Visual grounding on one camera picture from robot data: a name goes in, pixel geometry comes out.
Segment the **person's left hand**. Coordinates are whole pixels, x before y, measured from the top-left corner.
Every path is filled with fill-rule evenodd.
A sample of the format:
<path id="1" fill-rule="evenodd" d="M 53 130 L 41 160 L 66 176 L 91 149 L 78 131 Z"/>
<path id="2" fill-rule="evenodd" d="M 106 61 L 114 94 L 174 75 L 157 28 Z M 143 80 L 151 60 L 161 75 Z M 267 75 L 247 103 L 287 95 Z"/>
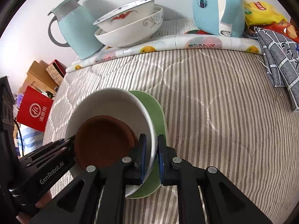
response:
<path id="1" fill-rule="evenodd" d="M 50 201 L 52 200 L 51 191 L 45 193 L 45 195 L 35 204 L 35 207 L 38 211 L 43 209 Z M 30 219 L 34 216 L 34 214 L 22 213 L 20 212 L 19 215 L 16 217 L 17 220 L 21 224 L 28 224 Z"/>

